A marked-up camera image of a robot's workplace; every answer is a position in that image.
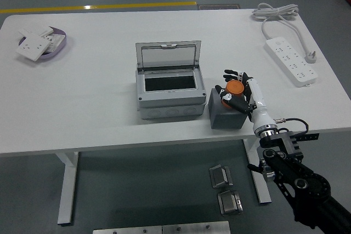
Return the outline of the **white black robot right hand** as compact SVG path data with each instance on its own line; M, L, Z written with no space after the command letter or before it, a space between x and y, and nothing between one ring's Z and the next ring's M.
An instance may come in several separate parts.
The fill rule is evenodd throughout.
M278 127L268 114L257 80L248 76L245 72L225 70L224 73L223 78L227 83L226 87L215 86L222 104L248 115L249 120L253 123L253 132L256 137L263 138L276 134ZM243 86L242 91L231 92L229 89L229 82L231 81L240 82Z

